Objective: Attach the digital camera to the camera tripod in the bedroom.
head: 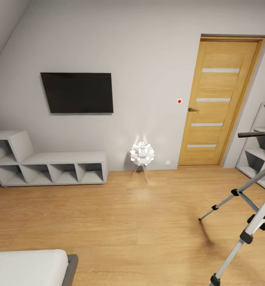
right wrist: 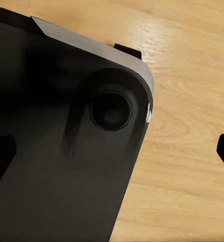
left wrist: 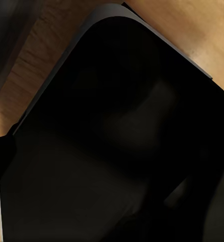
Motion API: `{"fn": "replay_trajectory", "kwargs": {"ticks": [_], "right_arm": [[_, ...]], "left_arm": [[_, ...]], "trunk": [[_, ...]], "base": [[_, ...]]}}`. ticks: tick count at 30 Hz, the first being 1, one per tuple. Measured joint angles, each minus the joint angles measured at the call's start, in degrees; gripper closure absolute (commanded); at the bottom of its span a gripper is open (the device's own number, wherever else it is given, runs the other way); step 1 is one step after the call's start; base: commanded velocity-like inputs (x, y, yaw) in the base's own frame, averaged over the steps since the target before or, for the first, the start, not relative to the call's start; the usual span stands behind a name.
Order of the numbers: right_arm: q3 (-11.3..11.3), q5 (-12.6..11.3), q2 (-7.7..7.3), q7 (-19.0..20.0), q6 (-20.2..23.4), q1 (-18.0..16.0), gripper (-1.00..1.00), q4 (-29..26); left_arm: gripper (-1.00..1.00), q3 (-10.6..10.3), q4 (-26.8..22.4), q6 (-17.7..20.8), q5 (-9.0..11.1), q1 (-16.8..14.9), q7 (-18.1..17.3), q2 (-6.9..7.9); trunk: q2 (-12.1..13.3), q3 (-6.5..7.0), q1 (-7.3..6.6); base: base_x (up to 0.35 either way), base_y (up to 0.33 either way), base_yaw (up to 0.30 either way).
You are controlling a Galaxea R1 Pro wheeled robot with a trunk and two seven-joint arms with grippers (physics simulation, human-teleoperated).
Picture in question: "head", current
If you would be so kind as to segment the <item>digital camera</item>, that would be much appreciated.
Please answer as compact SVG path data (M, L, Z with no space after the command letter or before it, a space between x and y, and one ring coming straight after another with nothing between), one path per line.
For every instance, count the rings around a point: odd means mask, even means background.
M254 216L255 216L255 214L253 214L253 215L248 219L247 223L250 223L251 220L254 218ZM265 230L265 223L263 223L260 228L263 229L263 230Z

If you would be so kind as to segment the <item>camera tripod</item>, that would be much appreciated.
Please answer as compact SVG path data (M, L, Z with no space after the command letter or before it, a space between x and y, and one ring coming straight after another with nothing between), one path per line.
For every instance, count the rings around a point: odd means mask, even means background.
M258 132L245 132L245 133L238 133L238 138L244 138L244 137L257 137L257 136L265 136L265 131L258 131ZM241 186L238 189L231 190L231 195L227 197L225 200L223 200L218 205L214 205L212 207L212 210L209 211L207 214L205 214L203 217L199 218L199 220L202 220L207 215L212 213L214 210L219 209L220 206L228 202L230 199L232 199L235 196L240 196L255 212L256 215L251 220L251 222L245 227L243 232L240 234L240 239L229 254L229 256L226 258L220 269L217 273L214 273L212 277L210 278L211 282L209 286L220 286L220 277L225 271L225 269L228 267L232 259L235 257L241 246L246 242L247 244L251 244L253 241L253 234L255 231L261 227L261 225L265 222L265 201L262 204L262 206L259 208L252 200L250 200L243 191L246 190L248 187L253 185L255 182L259 181L261 178L265 176L265 169L262 170L258 175L251 178L248 182L246 182L243 186Z

